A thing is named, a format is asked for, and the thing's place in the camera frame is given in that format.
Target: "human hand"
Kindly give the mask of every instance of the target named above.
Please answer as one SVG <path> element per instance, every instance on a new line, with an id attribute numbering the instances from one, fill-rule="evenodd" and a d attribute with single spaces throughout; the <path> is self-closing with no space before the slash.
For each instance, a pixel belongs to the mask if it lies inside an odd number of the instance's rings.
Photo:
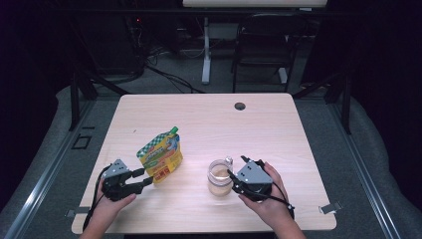
<path id="1" fill-rule="evenodd" d="M 279 188 L 273 184 L 271 195 L 289 201 L 288 193 L 279 173 L 267 162 L 264 165 L 264 170 L 283 191 L 282 194 Z M 267 225 L 273 228 L 279 238 L 305 238 L 298 224 L 290 215 L 286 204 L 273 199 L 255 202 L 243 194 L 239 194 L 239 198 L 246 206 L 256 212 Z"/>
<path id="2" fill-rule="evenodd" d="M 104 179 L 102 178 L 97 191 L 97 207 L 94 210 L 90 223 L 80 238 L 102 238 L 120 210 L 136 198 L 136 194 L 133 193 L 122 200 L 111 201 L 103 196 L 103 182 Z"/>

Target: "snack bag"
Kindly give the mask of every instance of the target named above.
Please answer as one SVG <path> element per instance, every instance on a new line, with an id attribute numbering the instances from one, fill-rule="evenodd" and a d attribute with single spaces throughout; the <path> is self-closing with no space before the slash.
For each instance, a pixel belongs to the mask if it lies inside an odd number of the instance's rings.
<path id="1" fill-rule="evenodd" d="M 136 154 L 148 175 L 153 176 L 154 183 L 164 180 L 183 159 L 177 131 L 175 126 L 171 131 L 159 134 Z"/>

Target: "black equipment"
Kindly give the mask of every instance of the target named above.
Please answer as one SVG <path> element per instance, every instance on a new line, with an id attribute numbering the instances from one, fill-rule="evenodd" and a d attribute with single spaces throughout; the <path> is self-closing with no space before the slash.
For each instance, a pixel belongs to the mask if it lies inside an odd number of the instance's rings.
<path id="1" fill-rule="evenodd" d="M 264 162 L 261 159 L 254 161 L 243 155 L 241 157 L 246 165 L 236 175 L 227 170 L 233 180 L 233 191 L 247 196 L 252 201 L 263 201 L 268 198 L 279 201 L 288 207 L 289 213 L 295 219 L 295 207 L 289 203 L 279 185 L 274 183 L 270 175 L 264 170 Z M 271 195 L 273 184 L 280 190 L 283 199 Z"/>

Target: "table top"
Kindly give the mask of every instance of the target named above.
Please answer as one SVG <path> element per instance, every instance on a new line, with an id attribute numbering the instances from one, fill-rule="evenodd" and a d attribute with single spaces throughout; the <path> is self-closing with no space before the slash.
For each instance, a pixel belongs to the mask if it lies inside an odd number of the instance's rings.
<path id="1" fill-rule="evenodd" d="M 327 0 L 183 0 L 184 7 L 325 7 Z"/>
<path id="2" fill-rule="evenodd" d="M 235 103 L 243 103 L 242 111 Z M 183 161 L 164 181 L 146 186 L 118 214 L 108 233 L 225 233 L 271 231 L 231 191 L 216 197 L 208 190 L 208 165 L 241 155 L 268 161 L 280 173 L 296 221 L 303 230 L 330 230 L 329 204 L 295 103 L 288 94 L 127 95 L 120 99 L 81 201 L 90 207 L 102 169 L 120 158 L 130 170 L 142 167 L 136 153 L 159 133 L 179 128 Z M 147 175 L 127 183 L 141 181 Z M 72 230 L 82 233 L 86 214 Z"/>

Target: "glass cup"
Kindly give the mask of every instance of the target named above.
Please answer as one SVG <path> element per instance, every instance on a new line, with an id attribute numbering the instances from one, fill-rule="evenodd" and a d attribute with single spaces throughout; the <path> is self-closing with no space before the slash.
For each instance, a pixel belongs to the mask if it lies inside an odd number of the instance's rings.
<path id="1" fill-rule="evenodd" d="M 225 196 L 232 190 L 233 181 L 227 169 L 233 171 L 231 157 L 215 160 L 208 167 L 208 189 L 215 196 Z"/>

